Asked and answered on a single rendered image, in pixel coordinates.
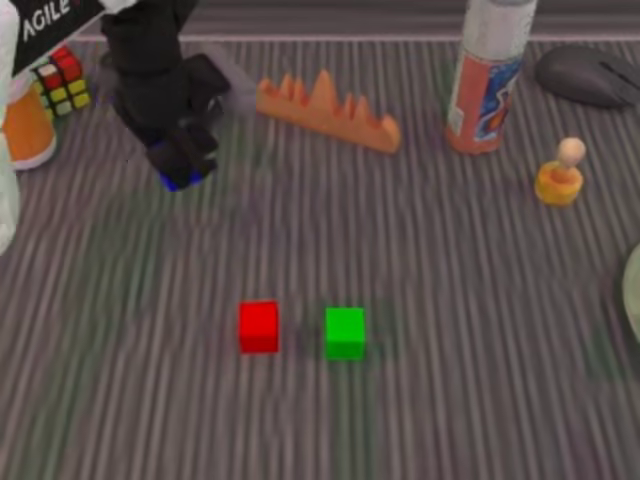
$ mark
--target computer mouse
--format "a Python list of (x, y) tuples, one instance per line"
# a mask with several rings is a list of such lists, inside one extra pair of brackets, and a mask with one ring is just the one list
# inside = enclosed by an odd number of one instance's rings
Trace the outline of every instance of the computer mouse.
[(590, 47), (565, 45), (550, 50), (538, 61), (535, 77), (545, 90), (594, 107), (640, 103), (640, 68)]

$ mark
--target orange wooden toy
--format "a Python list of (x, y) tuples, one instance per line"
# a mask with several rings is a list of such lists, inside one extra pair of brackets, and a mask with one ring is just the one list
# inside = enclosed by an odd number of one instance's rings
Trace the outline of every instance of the orange wooden toy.
[(289, 74), (285, 75), (280, 88), (268, 78), (262, 80), (256, 108), (264, 115), (384, 153), (395, 153), (400, 147), (400, 129), (396, 121), (389, 115), (376, 118), (365, 97), (356, 102), (349, 93), (341, 104), (326, 70), (318, 75), (310, 95), (302, 80)]

